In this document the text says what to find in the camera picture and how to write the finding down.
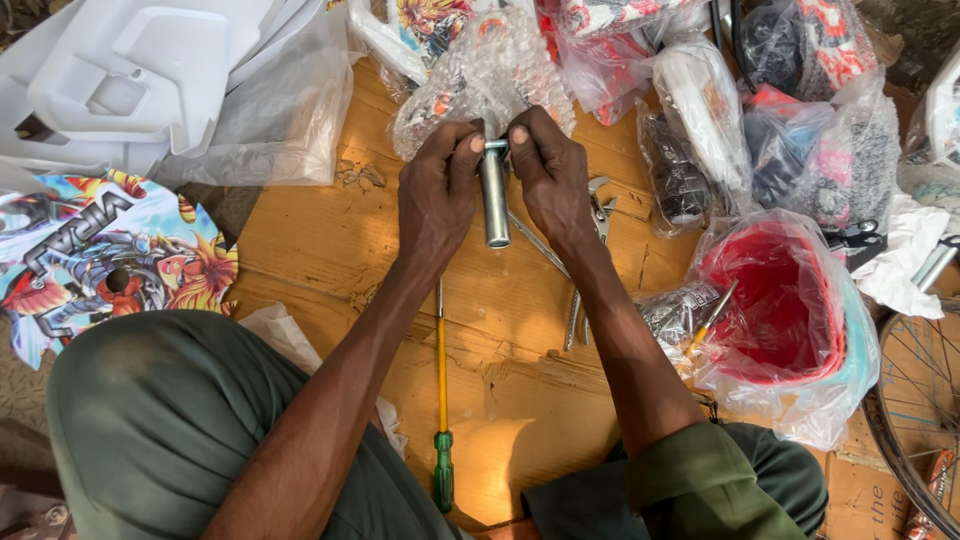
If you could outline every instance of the green trousers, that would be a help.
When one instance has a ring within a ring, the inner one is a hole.
[[[258,337],[210,312],[138,313],[80,335],[57,359],[47,389],[54,455],[80,538],[199,538],[306,380]],[[731,435],[757,483],[812,534],[827,504],[816,459],[769,430],[736,426]],[[645,536],[627,510],[624,477],[610,467],[526,494],[545,540],[568,537],[563,524],[573,518],[588,532],[577,538]],[[561,495],[571,487],[607,494],[590,498],[605,501],[597,510],[605,525],[591,525],[588,503],[579,514],[564,509],[570,499]],[[323,538],[461,540],[462,533],[368,426]]]

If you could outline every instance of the metal tube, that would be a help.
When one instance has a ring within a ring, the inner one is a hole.
[[[937,244],[930,253],[930,257],[926,258],[924,265],[917,270],[910,281],[917,285],[920,292],[926,292],[956,255],[957,248],[951,248],[947,244]]]
[[[484,136],[494,140],[497,135],[496,115],[484,109]],[[503,185],[503,158],[501,148],[485,148],[480,160],[480,192],[483,195],[484,226],[487,231],[487,247],[494,249],[510,245],[510,222],[507,219],[507,192]]]

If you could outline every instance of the cartoon graphic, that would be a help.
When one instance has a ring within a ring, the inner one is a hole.
[[[87,328],[154,309],[221,304],[237,276],[203,208],[148,180],[39,176],[57,193],[0,197],[0,307],[13,322],[12,345],[35,369]]]
[[[401,37],[423,51],[423,65],[433,69],[437,59],[460,34],[479,8],[476,0],[396,0]]]

